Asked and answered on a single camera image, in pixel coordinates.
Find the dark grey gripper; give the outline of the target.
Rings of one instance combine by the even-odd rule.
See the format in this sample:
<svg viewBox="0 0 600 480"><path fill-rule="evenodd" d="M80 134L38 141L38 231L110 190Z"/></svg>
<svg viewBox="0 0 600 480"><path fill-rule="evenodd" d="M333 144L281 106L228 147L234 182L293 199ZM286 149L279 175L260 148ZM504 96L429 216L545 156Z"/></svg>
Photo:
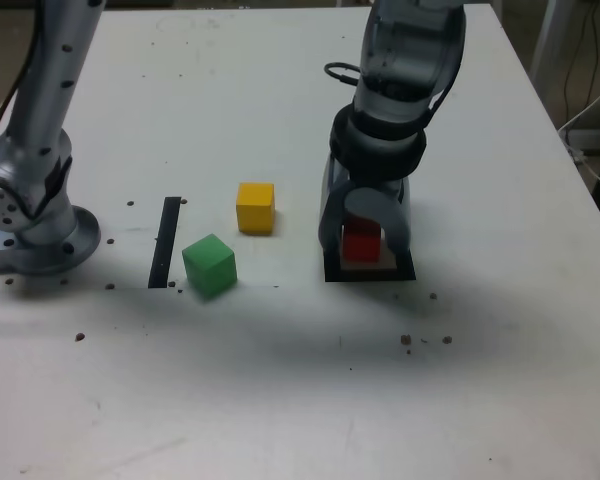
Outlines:
<svg viewBox="0 0 600 480"><path fill-rule="evenodd" d="M369 176L349 174L329 154L321 187L318 227L318 238L324 253L339 246L345 209L354 216L379 224L392 253L407 253L410 250L408 179L380 181Z"/></svg>

